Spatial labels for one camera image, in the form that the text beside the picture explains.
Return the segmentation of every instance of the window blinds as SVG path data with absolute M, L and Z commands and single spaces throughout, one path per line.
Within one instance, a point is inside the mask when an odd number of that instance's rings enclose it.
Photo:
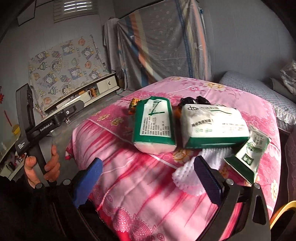
M 83 15 L 98 14 L 97 0 L 55 0 L 54 22 Z

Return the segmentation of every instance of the hanging bedsheet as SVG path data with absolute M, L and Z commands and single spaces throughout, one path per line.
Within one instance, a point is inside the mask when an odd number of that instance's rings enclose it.
M 211 79 L 210 56 L 196 0 L 164 0 L 118 21 L 125 87 L 137 90 L 169 76 Z

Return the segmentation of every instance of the bed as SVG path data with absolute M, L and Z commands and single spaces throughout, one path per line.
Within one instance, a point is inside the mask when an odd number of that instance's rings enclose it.
M 66 157 L 73 157 L 79 169 L 85 169 L 95 157 L 103 161 L 103 173 L 89 199 L 120 240 L 196 240 L 215 213 L 217 206 L 211 204 L 206 194 L 190 196 L 179 190 L 171 177 L 177 167 L 200 150 L 185 150 L 178 145 L 172 153 L 148 155 L 131 143 L 133 116 L 128 115 L 127 108 L 132 98 L 162 96 L 175 107 L 180 98 L 199 95 L 212 104 L 237 108 L 248 125 L 271 138 L 256 180 L 271 217 L 281 169 L 279 131 L 271 104 L 225 85 L 169 77 L 123 97 L 85 120 L 73 131 L 67 147 Z M 246 185 L 229 166 L 223 165 L 219 171 L 225 178 Z M 240 207 L 236 205 L 221 239 L 230 235 Z

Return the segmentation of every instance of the cartoon poster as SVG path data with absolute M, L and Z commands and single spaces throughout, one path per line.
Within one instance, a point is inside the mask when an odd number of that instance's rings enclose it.
M 92 35 L 69 40 L 36 53 L 29 61 L 30 84 L 41 111 L 86 85 L 109 74 Z

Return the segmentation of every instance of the gray floor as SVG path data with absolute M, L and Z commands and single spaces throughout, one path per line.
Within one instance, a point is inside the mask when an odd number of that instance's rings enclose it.
M 62 182 L 63 180 L 69 178 L 72 179 L 76 173 L 78 172 L 77 165 L 74 159 L 65 160 L 65 150 L 66 147 L 71 139 L 71 135 L 73 130 L 81 124 L 86 118 L 90 117 L 94 113 L 98 112 L 99 110 L 109 106 L 110 104 L 116 102 L 117 100 L 121 99 L 123 96 L 127 96 L 131 94 L 132 91 L 126 90 L 122 92 L 120 95 L 117 95 L 116 92 L 112 92 L 101 99 L 95 101 L 94 103 L 85 107 L 82 111 L 78 112 L 77 114 L 73 115 L 70 118 L 70 123 L 66 124 L 65 122 L 58 128 L 53 131 L 54 136 L 54 145 L 57 146 L 57 151 L 59 154 L 59 159 L 61 163 L 60 168 L 60 176 L 58 178 L 58 183 Z

